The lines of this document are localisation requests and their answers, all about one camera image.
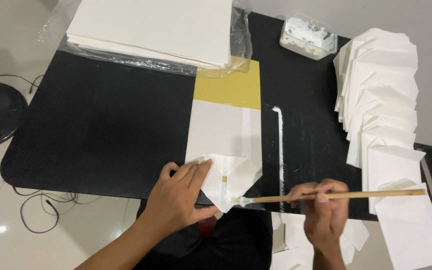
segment paintbrush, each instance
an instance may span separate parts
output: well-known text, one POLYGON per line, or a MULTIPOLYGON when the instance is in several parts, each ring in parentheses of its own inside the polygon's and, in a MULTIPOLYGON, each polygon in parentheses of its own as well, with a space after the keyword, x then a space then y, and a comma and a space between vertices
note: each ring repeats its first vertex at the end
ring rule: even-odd
MULTIPOLYGON (((391 197, 391 196, 414 196, 426 195, 424 189, 405 189, 405 190, 387 190, 387 191, 358 191, 358 192, 335 192, 326 193, 328 199, 341 199, 341 198, 368 198, 368 197, 391 197)), ((314 200, 316 194, 304 194, 297 200, 314 200)), ((285 202, 290 201, 288 196, 273 196, 273 197, 259 197, 259 198, 246 198, 246 197, 233 197, 232 203, 245 206, 250 203, 265 203, 265 202, 285 202)))

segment bamboo brush handle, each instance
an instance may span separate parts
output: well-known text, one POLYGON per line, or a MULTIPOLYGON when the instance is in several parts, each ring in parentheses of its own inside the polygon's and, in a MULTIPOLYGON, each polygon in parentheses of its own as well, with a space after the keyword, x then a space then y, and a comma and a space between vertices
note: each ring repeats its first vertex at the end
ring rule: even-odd
MULTIPOLYGON (((426 195, 424 189, 405 189, 405 190, 387 190, 387 191, 358 191, 358 192, 339 192, 339 193, 326 193, 328 199, 341 199, 341 198, 367 198, 367 197, 390 197, 390 196, 414 196, 426 195)), ((306 194, 298 198, 298 200, 314 200, 316 194, 306 194)), ((289 201, 288 196, 273 196, 273 197, 260 197, 254 198, 255 203, 263 202, 285 202, 289 201)))

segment fingernail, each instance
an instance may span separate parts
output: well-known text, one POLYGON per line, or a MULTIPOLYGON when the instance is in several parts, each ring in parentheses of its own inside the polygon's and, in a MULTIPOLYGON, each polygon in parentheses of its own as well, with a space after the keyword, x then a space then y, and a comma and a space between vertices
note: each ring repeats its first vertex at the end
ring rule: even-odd
POLYGON ((316 195, 316 199, 318 200, 318 202, 322 202, 322 203, 328 202, 328 197, 326 197, 326 195, 321 192, 316 195))

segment yellow board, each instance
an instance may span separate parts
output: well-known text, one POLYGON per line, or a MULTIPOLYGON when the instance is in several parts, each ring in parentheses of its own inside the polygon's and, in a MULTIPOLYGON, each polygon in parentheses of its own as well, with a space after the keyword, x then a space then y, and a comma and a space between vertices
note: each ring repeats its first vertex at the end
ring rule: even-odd
POLYGON ((261 110, 259 62, 251 60, 247 73, 236 71, 220 79, 196 76, 193 99, 261 110))

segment person's left hand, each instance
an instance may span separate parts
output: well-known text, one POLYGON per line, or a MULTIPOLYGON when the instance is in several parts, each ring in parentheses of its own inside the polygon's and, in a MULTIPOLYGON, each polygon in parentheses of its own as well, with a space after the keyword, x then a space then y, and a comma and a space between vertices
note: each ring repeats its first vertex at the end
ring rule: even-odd
POLYGON ((167 163, 149 194, 146 209, 138 219, 165 237, 219 212, 214 205, 195 208, 199 190, 212 164, 210 159, 201 164, 193 161, 181 167, 174 162, 167 163), (173 177, 170 177, 171 171, 176 171, 173 177))

